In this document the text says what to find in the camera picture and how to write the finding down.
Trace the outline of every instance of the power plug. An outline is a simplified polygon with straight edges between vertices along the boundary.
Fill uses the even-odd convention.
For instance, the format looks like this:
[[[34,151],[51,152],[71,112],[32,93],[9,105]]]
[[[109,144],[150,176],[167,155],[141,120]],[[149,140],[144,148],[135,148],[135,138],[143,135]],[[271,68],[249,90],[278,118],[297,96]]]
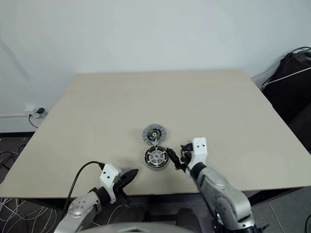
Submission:
[[[34,108],[30,114],[33,118],[45,118],[48,115],[48,109],[46,107],[36,107]]]

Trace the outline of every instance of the table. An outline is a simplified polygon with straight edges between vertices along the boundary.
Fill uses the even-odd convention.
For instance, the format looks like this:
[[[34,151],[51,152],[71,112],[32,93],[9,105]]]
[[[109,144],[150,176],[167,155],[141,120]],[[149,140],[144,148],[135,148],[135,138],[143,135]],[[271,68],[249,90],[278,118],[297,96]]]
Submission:
[[[245,73],[238,70],[80,74],[0,186],[2,197],[66,197],[78,169],[98,160],[139,174],[129,195],[196,193],[173,163],[149,169],[142,130],[163,125],[179,151],[206,137],[207,163],[241,190],[311,185],[311,156]],[[99,185],[88,166],[72,196]]]

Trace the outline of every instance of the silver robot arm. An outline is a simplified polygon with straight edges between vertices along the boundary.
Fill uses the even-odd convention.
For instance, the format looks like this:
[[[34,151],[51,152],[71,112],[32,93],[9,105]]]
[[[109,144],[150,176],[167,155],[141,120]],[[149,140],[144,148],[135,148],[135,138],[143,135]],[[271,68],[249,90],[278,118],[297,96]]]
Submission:
[[[73,200],[67,214],[55,229],[55,233],[74,233],[87,229],[104,204],[108,202],[113,204],[116,201],[116,195],[121,195],[128,200],[123,188],[135,178],[137,173],[138,169],[132,169],[121,175],[119,168],[106,164],[100,175],[101,187],[94,188],[86,195]]]
[[[257,232],[247,197],[216,170],[206,165],[206,139],[195,138],[181,148],[180,160],[183,164],[173,150],[167,149],[168,155],[177,169],[182,169],[195,181],[216,219],[215,231]]]

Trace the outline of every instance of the power outlet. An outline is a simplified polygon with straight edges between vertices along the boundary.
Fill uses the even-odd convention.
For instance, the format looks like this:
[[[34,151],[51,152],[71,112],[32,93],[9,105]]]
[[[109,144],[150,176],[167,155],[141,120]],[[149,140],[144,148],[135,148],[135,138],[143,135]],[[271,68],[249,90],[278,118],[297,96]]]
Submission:
[[[39,108],[43,108],[43,109],[44,109],[43,113],[37,113],[37,111],[39,110]],[[46,107],[44,107],[44,106],[40,106],[40,107],[29,107],[29,108],[26,108],[26,109],[24,110],[24,112],[25,112],[27,115],[31,114],[33,118],[45,118],[45,117],[48,115],[48,113],[49,113],[48,109],[47,109]]]

